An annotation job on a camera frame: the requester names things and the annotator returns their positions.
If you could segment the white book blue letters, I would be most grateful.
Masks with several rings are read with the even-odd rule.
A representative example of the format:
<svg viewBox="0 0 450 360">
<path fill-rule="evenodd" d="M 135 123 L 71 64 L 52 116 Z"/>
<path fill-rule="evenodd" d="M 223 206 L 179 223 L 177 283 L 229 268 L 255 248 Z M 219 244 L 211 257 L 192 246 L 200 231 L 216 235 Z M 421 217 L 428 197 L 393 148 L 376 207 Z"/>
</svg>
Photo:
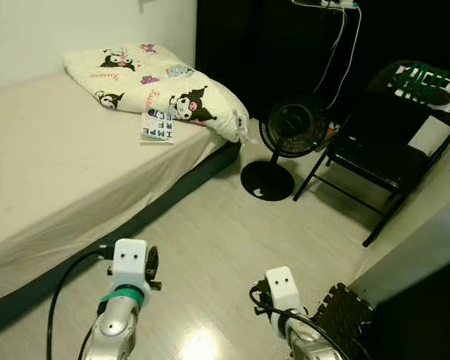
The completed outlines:
<svg viewBox="0 0 450 360">
<path fill-rule="evenodd" d="M 140 142 L 144 144 L 173 144 L 175 120 L 167 111 L 147 109 L 140 118 Z"/>
</svg>

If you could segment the black foam floor mat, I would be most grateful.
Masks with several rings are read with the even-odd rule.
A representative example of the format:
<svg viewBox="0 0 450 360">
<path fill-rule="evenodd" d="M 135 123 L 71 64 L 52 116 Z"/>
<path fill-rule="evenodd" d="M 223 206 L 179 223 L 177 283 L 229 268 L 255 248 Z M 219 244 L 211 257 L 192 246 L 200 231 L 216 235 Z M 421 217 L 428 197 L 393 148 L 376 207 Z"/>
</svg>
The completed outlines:
<svg viewBox="0 0 450 360">
<path fill-rule="evenodd" d="M 372 305 L 342 283 L 330 288 L 310 317 L 344 350 L 349 360 L 372 360 L 365 342 L 371 335 L 373 319 Z"/>
</svg>

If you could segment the mattress with beige sheet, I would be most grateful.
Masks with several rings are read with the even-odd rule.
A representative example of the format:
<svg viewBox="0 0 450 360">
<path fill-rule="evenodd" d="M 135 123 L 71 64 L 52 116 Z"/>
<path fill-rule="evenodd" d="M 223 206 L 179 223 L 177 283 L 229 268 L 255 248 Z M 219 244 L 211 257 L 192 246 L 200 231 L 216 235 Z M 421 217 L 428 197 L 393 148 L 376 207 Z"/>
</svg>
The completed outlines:
<svg viewBox="0 0 450 360">
<path fill-rule="evenodd" d="M 0 299 L 125 225 L 236 144 L 176 123 L 143 144 L 142 117 L 105 109 L 65 73 L 0 89 Z"/>
</svg>

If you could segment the black folding chair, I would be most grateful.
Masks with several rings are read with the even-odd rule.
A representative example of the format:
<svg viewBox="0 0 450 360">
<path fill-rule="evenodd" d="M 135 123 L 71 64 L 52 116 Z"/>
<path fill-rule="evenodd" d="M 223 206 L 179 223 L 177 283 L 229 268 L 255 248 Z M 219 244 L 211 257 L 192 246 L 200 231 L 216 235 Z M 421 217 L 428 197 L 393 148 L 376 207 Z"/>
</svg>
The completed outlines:
<svg viewBox="0 0 450 360">
<path fill-rule="evenodd" d="M 389 63 L 373 76 L 362 96 L 349 111 L 336 134 L 332 135 L 325 151 L 292 197 L 293 201 L 297 201 L 308 187 L 308 183 L 312 179 L 318 179 L 371 209 L 372 212 L 378 213 L 379 223 L 376 223 L 362 243 L 365 248 L 377 239 L 383 227 L 395 216 L 411 192 L 423 182 L 424 177 L 450 146 L 450 136 L 432 155 L 426 155 L 417 148 L 407 145 L 428 116 L 437 117 L 450 126 L 450 113 L 430 109 L 389 92 L 386 83 L 399 66 L 413 65 L 416 62 L 424 63 L 396 61 Z M 339 164 L 358 177 L 389 192 L 384 207 L 377 208 L 334 182 L 317 175 L 319 166 L 332 164 Z"/>
</svg>

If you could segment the white paper sheet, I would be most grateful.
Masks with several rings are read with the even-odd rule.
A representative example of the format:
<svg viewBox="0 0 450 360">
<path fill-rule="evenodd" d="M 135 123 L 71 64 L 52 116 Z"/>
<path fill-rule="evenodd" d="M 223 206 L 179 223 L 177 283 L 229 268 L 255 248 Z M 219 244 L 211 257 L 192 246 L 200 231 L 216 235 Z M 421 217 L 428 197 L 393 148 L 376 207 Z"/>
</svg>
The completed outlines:
<svg viewBox="0 0 450 360">
<path fill-rule="evenodd" d="M 449 137 L 450 126 L 437 117 L 428 116 L 407 145 L 430 157 Z"/>
</svg>

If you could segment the tall black case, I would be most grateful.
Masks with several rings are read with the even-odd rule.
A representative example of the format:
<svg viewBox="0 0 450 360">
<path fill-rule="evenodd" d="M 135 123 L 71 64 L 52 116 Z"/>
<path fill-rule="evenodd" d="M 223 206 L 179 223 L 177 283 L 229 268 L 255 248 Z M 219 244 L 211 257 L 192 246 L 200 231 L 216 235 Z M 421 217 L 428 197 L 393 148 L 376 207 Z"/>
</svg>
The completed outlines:
<svg viewBox="0 0 450 360">
<path fill-rule="evenodd" d="M 196 67 L 253 118 L 315 95 L 343 118 L 380 69 L 397 61 L 450 70 L 450 0 L 199 0 Z"/>
</svg>

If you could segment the green white printed item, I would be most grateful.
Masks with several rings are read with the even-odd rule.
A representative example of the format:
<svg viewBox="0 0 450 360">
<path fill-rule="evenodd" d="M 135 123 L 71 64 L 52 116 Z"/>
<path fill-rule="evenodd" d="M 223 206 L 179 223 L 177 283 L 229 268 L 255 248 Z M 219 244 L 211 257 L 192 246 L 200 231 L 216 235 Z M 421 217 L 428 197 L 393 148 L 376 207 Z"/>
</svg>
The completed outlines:
<svg viewBox="0 0 450 360">
<path fill-rule="evenodd" d="M 386 86 L 399 98 L 450 113 L 450 72 L 446 70 L 418 62 L 400 65 Z"/>
</svg>

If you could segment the white power strip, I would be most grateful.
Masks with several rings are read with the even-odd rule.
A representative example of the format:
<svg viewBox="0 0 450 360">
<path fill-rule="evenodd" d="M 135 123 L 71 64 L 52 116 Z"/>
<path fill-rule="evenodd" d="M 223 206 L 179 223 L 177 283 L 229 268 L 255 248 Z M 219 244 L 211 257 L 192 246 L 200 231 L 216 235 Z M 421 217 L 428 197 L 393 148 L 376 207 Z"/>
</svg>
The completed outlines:
<svg viewBox="0 0 450 360">
<path fill-rule="evenodd" d="M 325 9 L 358 10 L 355 0 L 319 0 L 319 6 Z"/>
</svg>

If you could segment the black pedestal fan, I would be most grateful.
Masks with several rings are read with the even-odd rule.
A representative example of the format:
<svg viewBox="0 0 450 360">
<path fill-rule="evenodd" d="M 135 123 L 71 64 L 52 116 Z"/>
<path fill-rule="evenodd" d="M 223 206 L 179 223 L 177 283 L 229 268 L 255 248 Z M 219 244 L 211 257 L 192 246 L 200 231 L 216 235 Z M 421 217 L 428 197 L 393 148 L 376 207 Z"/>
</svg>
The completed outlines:
<svg viewBox="0 0 450 360">
<path fill-rule="evenodd" d="M 323 148 L 332 126 L 330 106 L 315 95 L 286 98 L 259 121 L 259 135 L 271 152 L 269 159 L 252 161 L 240 172 L 243 188 L 260 201 L 283 201 L 295 190 L 293 173 L 282 158 L 301 158 Z"/>
</svg>

